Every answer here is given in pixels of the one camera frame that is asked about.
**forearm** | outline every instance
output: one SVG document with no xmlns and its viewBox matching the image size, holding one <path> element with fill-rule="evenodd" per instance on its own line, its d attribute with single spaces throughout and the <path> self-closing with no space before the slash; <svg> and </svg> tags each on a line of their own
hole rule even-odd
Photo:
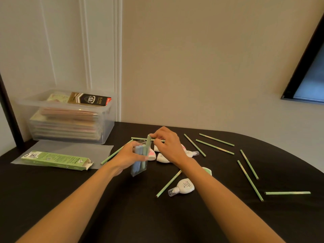
<svg viewBox="0 0 324 243">
<path fill-rule="evenodd" d="M 233 243 L 284 242 L 236 195 L 208 175 L 192 158 L 176 164 L 192 181 L 206 206 Z"/>
<path fill-rule="evenodd" d="M 116 169 L 113 161 L 105 164 L 17 242 L 78 242 Z"/>
</svg>

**green cardboard box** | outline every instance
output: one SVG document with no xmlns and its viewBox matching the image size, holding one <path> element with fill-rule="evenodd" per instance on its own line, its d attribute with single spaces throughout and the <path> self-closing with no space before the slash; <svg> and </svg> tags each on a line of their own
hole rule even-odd
<svg viewBox="0 0 324 243">
<path fill-rule="evenodd" d="M 53 154 L 40 151 L 31 151 L 21 157 L 27 164 L 54 166 L 72 170 L 88 170 L 93 164 L 90 159 L 63 154 Z"/>
</svg>

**stack of notebooks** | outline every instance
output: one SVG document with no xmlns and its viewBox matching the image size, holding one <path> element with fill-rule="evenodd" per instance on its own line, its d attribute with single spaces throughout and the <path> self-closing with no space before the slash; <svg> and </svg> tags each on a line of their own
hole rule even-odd
<svg viewBox="0 0 324 243">
<path fill-rule="evenodd" d="M 47 101 L 67 103 L 70 96 L 52 93 Z M 103 124 L 98 113 L 84 110 L 40 107 L 30 118 L 30 128 L 38 139 L 99 140 Z"/>
</svg>

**black frame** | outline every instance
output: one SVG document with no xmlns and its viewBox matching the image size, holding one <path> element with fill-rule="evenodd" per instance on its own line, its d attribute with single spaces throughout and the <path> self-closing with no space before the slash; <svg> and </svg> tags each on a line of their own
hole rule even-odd
<svg viewBox="0 0 324 243">
<path fill-rule="evenodd" d="M 324 15 L 322 16 L 322 19 L 320 20 L 302 58 L 300 59 L 298 66 L 289 81 L 289 84 L 287 85 L 283 95 L 281 96 L 281 99 L 324 104 L 322 102 L 317 102 L 317 101 L 294 99 L 294 95 L 298 87 L 303 81 L 306 73 L 308 72 L 310 66 L 312 65 L 315 57 L 317 56 L 323 44 L 324 44 Z"/>
<path fill-rule="evenodd" d="M 24 140 L 22 139 L 21 132 L 19 130 L 19 126 L 17 120 L 14 115 L 14 111 L 12 110 L 12 106 L 9 101 L 9 97 L 5 88 L 5 85 L 2 81 L 2 77 L 0 74 L 0 103 L 2 105 L 2 109 L 5 113 L 7 122 L 9 124 L 12 136 L 14 137 L 17 148 L 24 147 Z"/>
</svg>

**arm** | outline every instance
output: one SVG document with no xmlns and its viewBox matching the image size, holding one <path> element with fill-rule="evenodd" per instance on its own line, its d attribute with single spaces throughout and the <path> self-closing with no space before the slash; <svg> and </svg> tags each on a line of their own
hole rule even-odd
<svg viewBox="0 0 324 243">
<path fill-rule="evenodd" d="M 126 144 L 114 159 L 44 216 L 17 243 L 78 242 L 110 180 L 135 161 L 148 159 L 132 152 L 136 145 L 139 143 Z"/>
<path fill-rule="evenodd" d="M 166 127 L 151 137 L 170 162 L 178 166 L 192 181 L 209 211 L 232 243 L 284 242 L 257 214 L 235 194 L 209 175 L 192 158 L 188 158 L 179 137 Z"/>
</svg>

